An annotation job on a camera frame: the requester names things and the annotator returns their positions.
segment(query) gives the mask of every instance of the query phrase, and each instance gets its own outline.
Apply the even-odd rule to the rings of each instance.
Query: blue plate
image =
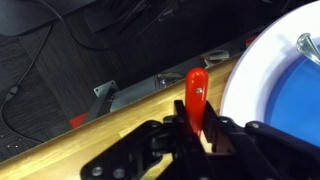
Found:
[[[306,58],[289,66],[272,90],[265,122],[320,147],[320,66]]]

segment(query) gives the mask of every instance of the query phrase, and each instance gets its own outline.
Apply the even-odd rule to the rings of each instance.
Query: red handle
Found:
[[[208,90],[208,73],[202,68],[191,69],[186,78],[186,111],[189,122],[199,137]]]

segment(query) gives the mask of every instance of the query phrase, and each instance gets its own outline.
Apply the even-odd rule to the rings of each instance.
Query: white plate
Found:
[[[303,33],[320,42],[320,1],[307,4],[270,25],[234,68],[221,103],[221,115],[244,126],[264,121],[269,95],[284,70],[300,55],[295,44]]]

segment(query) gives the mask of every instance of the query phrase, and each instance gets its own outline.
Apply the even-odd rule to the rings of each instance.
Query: wooden countertop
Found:
[[[225,84],[239,56],[208,69],[208,101],[219,111]],[[116,112],[98,118],[0,164],[0,179],[80,179],[84,164],[144,121],[173,114],[173,101],[184,99],[184,81],[154,93]],[[148,172],[154,179],[171,156]]]

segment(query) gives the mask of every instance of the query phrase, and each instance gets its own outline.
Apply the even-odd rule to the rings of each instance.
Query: black wire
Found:
[[[144,28],[142,28],[140,31],[138,31],[136,34],[134,34],[133,36],[127,38],[127,39],[124,39],[118,43],[115,43],[113,45],[110,45],[110,46],[107,46],[107,47],[92,47],[92,46],[88,46],[86,44],[84,44],[83,42],[79,41],[76,36],[71,32],[71,29],[70,27],[68,26],[68,24],[64,21],[63,17],[61,16],[61,14],[55,9],[53,8],[50,4],[48,4],[47,2],[45,2],[44,0],[36,0],[37,2],[39,3],[42,3],[43,5],[45,5],[48,9],[50,9],[64,24],[64,26],[66,27],[66,29],[68,30],[70,36],[72,37],[72,39],[78,44],[80,45],[81,47],[83,48],[86,48],[86,49],[89,49],[89,50],[92,50],[92,51],[107,51],[107,50],[110,50],[114,47],[117,47],[127,41],[130,41],[134,38],[136,38],[137,36],[139,36],[140,34],[142,34],[146,29],[148,29],[153,23],[155,23],[163,13],[165,13],[170,7],[171,5],[173,4],[173,2],[175,0],[170,0],[168,5],[163,9],[163,11],[161,11],[161,13],[159,13],[158,16],[156,16],[149,24],[147,24]]]
[[[53,25],[49,26],[48,28],[48,31],[47,31],[47,34],[45,36],[45,38],[43,39],[42,41],[42,44],[40,46],[40,48],[38,49],[37,51],[37,54],[34,56],[31,64],[29,65],[27,71],[23,74],[23,76],[21,77],[21,79],[19,80],[19,82],[17,83],[16,86],[12,87],[10,89],[10,91],[8,92],[8,94],[6,95],[5,97],[5,100],[3,102],[3,104],[1,105],[1,108],[0,108],[0,118],[1,118],[1,121],[3,122],[3,124],[6,126],[7,129],[9,129],[12,133],[16,134],[17,136],[23,138],[23,139],[27,139],[27,140],[30,140],[30,141],[33,141],[33,142],[36,142],[36,143],[43,143],[43,141],[40,141],[40,140],[37,140],[37,139],[33,139],[31,137],[28,137],[26,135],[23,135],[21,133],[19,133],[18,131],[14,130],[8,123],[7,121],[5,120],[4,116],[3,116],[3,109],[5,107],[5,105],[17,94],[18,92],[18,89],[19,89],[19,85],[21,84],[21,82],[24,80],[24,78],[27,76],[27,74],[30,72],[31,68],[34,66],[36,60],[38,59],[39,57],[39,54],[40,52],[42,51],[44,45],[46,44],[47,40],[48,40],[48,37],[51,33],[51,30],[52,30],[52,27]]]

